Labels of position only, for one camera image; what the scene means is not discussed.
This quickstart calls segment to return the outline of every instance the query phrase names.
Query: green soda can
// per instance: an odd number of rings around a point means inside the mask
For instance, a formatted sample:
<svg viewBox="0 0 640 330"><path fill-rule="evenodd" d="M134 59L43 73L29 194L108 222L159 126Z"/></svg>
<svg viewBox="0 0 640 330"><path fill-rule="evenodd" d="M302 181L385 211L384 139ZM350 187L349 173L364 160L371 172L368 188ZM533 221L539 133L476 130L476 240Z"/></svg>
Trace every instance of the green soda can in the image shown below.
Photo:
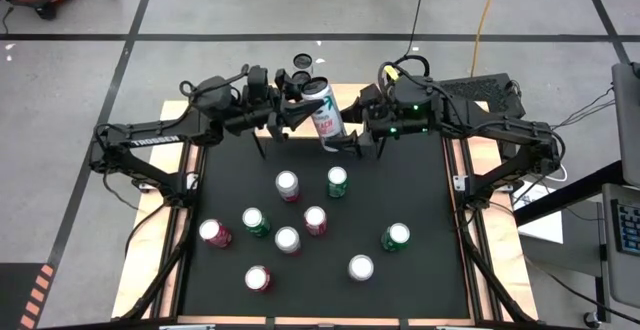
<svg viewBox="0 0 640 330"><path fill-rule="evenodd" d="M332 167L327 174L329 196L339 198L347 192L347 172L339 167Z"/></svg>
<svg viewBox="0 0 640 330"><path fill-rule="evenodd" d="M382 234L382 247L387 251L398 251L409 244L409 228L405 224L395 223Z"/></svg>
<svg viewBox="0 0 640 330"><path fill-rule="evenodd" d="M242 214L242 222L250 233L257 237L266 236L271 230L271 224L257 208L248 208Z"/></svg>

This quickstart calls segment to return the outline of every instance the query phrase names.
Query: keyboard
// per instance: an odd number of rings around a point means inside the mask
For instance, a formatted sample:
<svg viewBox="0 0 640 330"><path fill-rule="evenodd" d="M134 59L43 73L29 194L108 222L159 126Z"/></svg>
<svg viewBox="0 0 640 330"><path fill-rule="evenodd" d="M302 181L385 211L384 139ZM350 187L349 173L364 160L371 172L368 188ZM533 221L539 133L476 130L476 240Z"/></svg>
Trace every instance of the keyboard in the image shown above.
<svg viewBox="0 0 640 330"><path fill-rule="evenodd" d="M640 256L640 207L616 201L613 225L618 251Z"/></svg>

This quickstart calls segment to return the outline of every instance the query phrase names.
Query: concrete floor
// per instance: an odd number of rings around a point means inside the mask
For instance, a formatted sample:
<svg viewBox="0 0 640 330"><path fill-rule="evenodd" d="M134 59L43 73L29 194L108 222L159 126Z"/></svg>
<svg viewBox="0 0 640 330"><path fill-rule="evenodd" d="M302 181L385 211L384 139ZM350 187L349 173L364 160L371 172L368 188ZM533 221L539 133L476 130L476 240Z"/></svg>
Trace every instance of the concrete floor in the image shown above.
<svg viewBox="0 0 640 330"><path fill-rule="evenodd" d="M102 188L98 176L77 182L79 173L86 179L83 158L99 116L110 122L152 121L164 100L181 98L182 80L229 76L244 63L274 74L279 67L290 70L300 52L324 59L315 72L332 82L372 82L379 64L401 56L407 41L376 41L382 37L363 34L410 33L416 2L149 0L139 7L140 0L71 0L50 22L16 9L7 20L12 35L0 36L0 136L6 139L0 146L0 198L8 209L0 224L0 262L46 262L63 217L72 220L40 326L107 321L111 314L135 214ZM423 0L416 32L472 35L484 2ZM636 35L637 41L638 0L602 2L617 33ZM0 14L6 8L0 3ZM136 13L141 22L134 20ZM550 35L480 45L476 75L507 72L518 80L528 119L560 122L610 86L610 67L619 61L592 0L494 0L484 33ZM289 35L269 35L265 41L216 36L225 34ZM349 41L326 40L335 34L347 34L342 38ZM553 36L561 34L589 36ZM415 52L429 59L436 79L469 74L472 36L457 41L427 35L423 39L429 41L414 43ZM640 59L639 43L623 45L631 59ZM613 108L560 133L569 148L564 162L569 182L620 156ZM114 176L111 183L135 201L138 195L126 179ZM593 296L592 278L549 270ZM588 303L536 269L529 274L541 319L582 326L581 314L592 309ZM637 309L621 309L640 316ZM620 319L614 327L633 328Z"/></svg>

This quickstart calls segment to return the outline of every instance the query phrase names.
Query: white soda can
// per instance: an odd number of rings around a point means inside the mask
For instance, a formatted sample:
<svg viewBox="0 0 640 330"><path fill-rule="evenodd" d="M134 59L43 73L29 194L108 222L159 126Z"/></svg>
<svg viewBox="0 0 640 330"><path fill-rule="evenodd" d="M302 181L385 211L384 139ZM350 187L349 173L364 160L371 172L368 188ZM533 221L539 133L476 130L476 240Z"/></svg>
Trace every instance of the white soda can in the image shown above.
<svg viewBox="0 0 640 330"><path fill-rule="evenodd" d="M338 109L336 97L333 95L329 81L323 77L315 77L309 80L302 87L302 98L304 100L324 100L324 105L311 115L311 119L313 119L313 125L316 126L324 149L332 152L338 151L324 145L327 139L347 135L342 116L340 116L340 109Z"/></svg>

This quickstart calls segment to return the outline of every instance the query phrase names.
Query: soda can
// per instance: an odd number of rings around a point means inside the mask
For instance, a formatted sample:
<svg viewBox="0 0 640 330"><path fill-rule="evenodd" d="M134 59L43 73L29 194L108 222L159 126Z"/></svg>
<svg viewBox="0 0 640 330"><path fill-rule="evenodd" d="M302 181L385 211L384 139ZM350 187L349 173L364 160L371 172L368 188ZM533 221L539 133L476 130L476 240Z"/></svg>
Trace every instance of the soda can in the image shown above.
<svg viewBox="0 0 640 330"><path fill-rule="evenodd" d="M347 192L347 172L345 169L336 166L327 173L327 189L329 196L339 198Z"/></svg>
<svg viewBox="0 0 640 330"><path fill-rule="evenodd" d="M276 176L276 188L284 201L293 202L298 200L300 187L298 186L298 177L291 171L283 171Z"/></svg>
<svg viewBox="0 0 640 330"><path fill-rule="evenodd" d="M285 254L296 255L300 251L300 236L296 229L285 226L278 230L276 246Z"/></svg>
<svg viewBox="0 0 640 330"><path fill-rule="evenodd" d="M263 292L271 283L271 272L262 265L252 266L244 275L244 283L251 291Z"/></svg>
<svg viewBox="0 0 640 330"><path fill-rule="evenodd" d="M382 234L382 247L387 251L404 249L409 244L409 228L405 224L396 223L387 228Z"/></svg>
<svg viewBox="0 0 640 330"><path fill-rule="evenodd" d="M311 119L316 131L318 131L318 137L324 149L331 152L338 151L324 145L328 139L347 135L342 122L342 115L340 115L340 109L338 109L336 97L333 95L333 89L331 89L329 81L323 77L312 78L302 86L301 95L304 100L322 99L324 101L324 105L311 115Z"/></svg>
<svg viewBox="0 0 640 330"><path fill-rule="evenodd" d="M349 277L355 281L366 281L373 275L373 261L367 255L356 255L349 261Z"/></svg>
<svg viewBox="0 0 640 330"><path fill-rule="evenodd" d="M225 248L231 243L231 232L218 220L205 220L200 225L200 237L205 242L220 248Z"/></svg>
<svg viewBox="0 0 640 330"><path fill-rule="evenodd" d="M313 236L327 231L327 214L319 206L312 206L304 212L304 225Z"/></svg>
<svg viewBox="0 0 640 330"><path fill-rule="evenodd" d="M266 236L271 230L269 220L257 208L248 208L242 214L242 222L250 233L257 237Z"/></svg>

